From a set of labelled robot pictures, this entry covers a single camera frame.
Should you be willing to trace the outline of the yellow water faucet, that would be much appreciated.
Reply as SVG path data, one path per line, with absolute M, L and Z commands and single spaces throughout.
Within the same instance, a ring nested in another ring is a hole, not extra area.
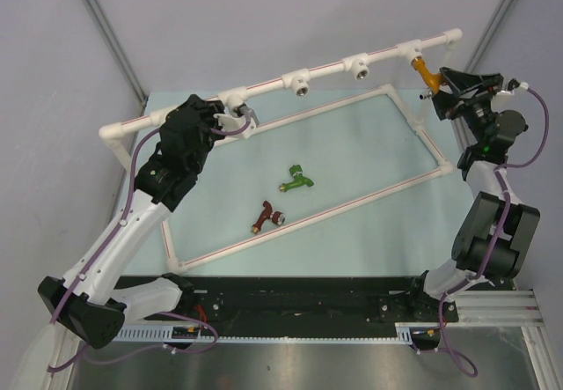
M 432 73 L 421 56 L 415 57 L 411 61 L 411 65 L 428 88 L 420 95 L 420 99 L 431 99 L 440 91 L 441 86 L 445 84 L 443 75 L 441 73 Z

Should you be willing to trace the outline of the white PVC pipe frame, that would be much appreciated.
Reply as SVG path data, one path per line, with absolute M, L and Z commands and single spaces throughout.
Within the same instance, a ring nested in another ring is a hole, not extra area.
M 328 77 L 342 72 L 350 72 L 356 80 L 362 80 L 369 74 L 369 65 L 383 60 L 393 58 L 403 58 L 408 62 L 419 60 L 422 58 L 422 51 L 427 48 L 433 48 L 444 45 L 446 53 L 444 58 L 448 59 L 454 51 L 457 43 L 461 40 L 463 33 L 460 29 L 450 29 L 444 33 L 434 37 L 422 40 L 410 40 L 401 42 L 391 48 L 385 48 L 370 53 L 360 53 L 345 57 L 337 62 L 328 63 L 314 68 L 303 68 L 289 73 L 285 73 L 280 77 L 270 79 L 251 86 L 242 86 L 232 88 L 227 91 L 218 93 L 216 96 L 209 98 L 210 101 L 219 100 L 226 105 L 229 109 L 237 107 L 251 98 L 260 96 L 262 94 L 278 91 L 281 89 L 290 89 L 296 96 L 302 97 L 310 90 L 310 82 L 313 79 L 320 77 Z M 281 118 L 276 121 L 271 121 L 262 125 L 258 125 L 255 121 L 247 127 L 245 131 L 237 131 L 233 137 L 227 137 L 219 144 L 233 143 L 240 137 L 250 137 L 258 135 L 273 129 L 278 129 L 298 121 L 304 121 L 316 115 L 324 114 L 336 109 L 346 107 L 350 104 L 359 103 L 366 99 L 375 98 L 377 96 L 388 97 L 399 112 L 403 115 L 407 125 L 411 131 L 419 138 L 421 143 L 426 147 L 431 156 L 436 162 L 436 168 L 428 173 L 418 175 L 409 180 L 402 181 L 394 184 L 383 190 L 365 195 L 358 199 L 346 202 L 329 210 L 322 211 L 313 216 L 305 219 L 297 220 L 294 223 L 284 225 L 274 231 L 266 232 L 264 234 L 252 237 L 241 243 L 237 243 L 230 247 L 221 248 L 209 255 L 203 255 L 190 261 L 182 261 L 178 258 L 174 244 L 172 241 L 172 230 L 170 222 L 165 219 L 160 224 L 160 231 L 163 238 L 165 247 L 165 263 L 167 270 L 176 274 L 187 272 L 189 269 L 200 267 L 205 263 L 221 259 L 225 256 L 235 254 L 244 249 L 257 246 L 258 244 L 268 242 L 269 240 L 279 238 L 285 234 L 296 232 L 304 227 L 311 226 L 331 217 L 336 217 L 351 210 L 360 208 L 370 202 L 377 201 L 388 195 L 393 195 L 397 192 L 412 188 L 416 185 L 430 181 L 453 173 L 454 166 L 441 152 L 437 144 L 432 140 L 430 135 L 425 129 L 423 120 L 417 119 L 413 110 L 399 97 L 398 91 L 390 84 L 385 84 L 377 87 L 376 89 L 368 92 L 361 93 L 352 97 L 337 100 L 320 107 L 314 107 L 305 110 L 301 113 L 292 114 L 287 117 Z

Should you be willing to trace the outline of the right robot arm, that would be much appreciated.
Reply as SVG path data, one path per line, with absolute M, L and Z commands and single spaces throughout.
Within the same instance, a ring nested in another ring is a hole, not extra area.
M 496 103 L 511 97 L 521 82 L 500 73 L 472 74 L 449 67 L 428 71 L 413 62 L 428 85 L 436 115 L 442 121 L 462 120 L 473 136 L 457 169 L 470 187 L 474 202 L 453 242 L 451 257 L 424 272 L 406 298 L 406 311 L 427 320 L 440 302 L 476 284 L 513 279 L 521 271 L 540 219 L 538 209 L 524 204 L 508 183 L 508 151 L 529 128 L 514 109 L 498 110 Z

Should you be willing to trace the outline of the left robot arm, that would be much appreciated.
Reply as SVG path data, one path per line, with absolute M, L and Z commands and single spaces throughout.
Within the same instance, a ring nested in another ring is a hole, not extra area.
M 60 279 L 48 276 L 38 292 L 52 320 L 94 349 L 110 343 L 123 325 L 168 312 L 182 320 L 194 309 L 193 286 L 173 273 L 145 284 L 116 289 L 143 242 L 195 186 L 207 156 L 220 139 L 219 100 L 191 95 L 159 127 L 154 152 L 132 165 L 122 210 L 87 253 Z

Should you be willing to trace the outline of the green water faucet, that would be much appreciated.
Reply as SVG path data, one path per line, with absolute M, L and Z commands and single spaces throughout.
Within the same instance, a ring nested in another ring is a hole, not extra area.
M 279 190 L 281 192 L 287 192 L 289 190 L 300 187 L 310 188 L 314 185 L 313 180 L 303 174 L 303 168 L 300 165 L 291 166 L 289 169 L 289 174 L 292 178 L 292 181 L 282 183 L 279 186 Z

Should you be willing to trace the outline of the dark red water faucet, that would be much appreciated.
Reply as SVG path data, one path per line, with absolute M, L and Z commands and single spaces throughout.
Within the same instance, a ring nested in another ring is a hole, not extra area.
M 262 203 L 263 210 L 260 212 L 258 219 L 251 227 L 251 233 L 258 234 L 261 232 L 262 226 L 266 221 L 270 221 L 275 226 L 282 226 L 285 223 L 285 215 L 279 211 L 274 210 L 269 201 Z

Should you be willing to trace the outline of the light blue table mat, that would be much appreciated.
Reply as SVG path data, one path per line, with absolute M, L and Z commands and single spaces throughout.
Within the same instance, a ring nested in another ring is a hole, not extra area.
M 281 192 L 300 165 L 310 188 Z M 436 163 L 385 96 L 215 147 L 172 213 L 190 261 L 252 237 L 262 203 L 288 223 L 428 173 Z M 202 276 L 416 276 L 450 257 L 473 197 L 459 172 L 206 263 Z

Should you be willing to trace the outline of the aluminium frame post right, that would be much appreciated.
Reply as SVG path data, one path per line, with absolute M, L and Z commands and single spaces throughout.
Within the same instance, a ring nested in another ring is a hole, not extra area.
M 508 19 L 516 0 L 459 0 L 452 25 L 463 36 L 450 59 L 450 66 L 475 72 Z

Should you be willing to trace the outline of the aluminium frame post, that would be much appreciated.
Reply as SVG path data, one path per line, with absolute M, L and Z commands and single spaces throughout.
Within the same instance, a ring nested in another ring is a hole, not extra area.
M 128 87 L 135 95 L 139 104 L 144 107 L 146 101 L 148 100 L 148 94 L 143 89 L 141 81 L 135 73 L 128 56 L 121 45 L 121 42 L 114 31 L 105 10 L 102 7 L 102 4 L 99 0 L 82 0 L 82 2 L 91 17 L 93 24 L 99 31 L 102 40 L 105 42 L 111 57 L 126 80 Z
M 450 59 L 450 66 L 475 72 L 508 19 L 516 0 L 459 0 L 452 25 L 463 36 Z

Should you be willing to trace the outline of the aluminium frame post left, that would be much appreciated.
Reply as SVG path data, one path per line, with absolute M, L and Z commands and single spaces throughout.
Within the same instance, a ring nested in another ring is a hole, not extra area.
M 135 73 L 128 56 L 121 45 L 121 42 L 114 31 L 105 10 L 102 7 L 102 4 L 99 0 L 82 0 L 82 2 L 91 17 L 93 24 L 99 31 L 102 40 L 105 42 L 111 57 L 126 80 L 128 87 L 135 95 L 139 104 L 144 107 L 146 101 L 148 100 L 148 94 L 143 89 L 141 81 Z

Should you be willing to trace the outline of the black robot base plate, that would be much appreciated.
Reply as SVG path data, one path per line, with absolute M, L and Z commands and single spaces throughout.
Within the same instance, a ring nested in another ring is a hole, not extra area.
M 392 337 L 400 322 L 459 320 L 453 303 L 422 292 L 422 279 L 388 277 L 190 276 L 175 312 L 203 319 L 221 337 L 362 339 Z

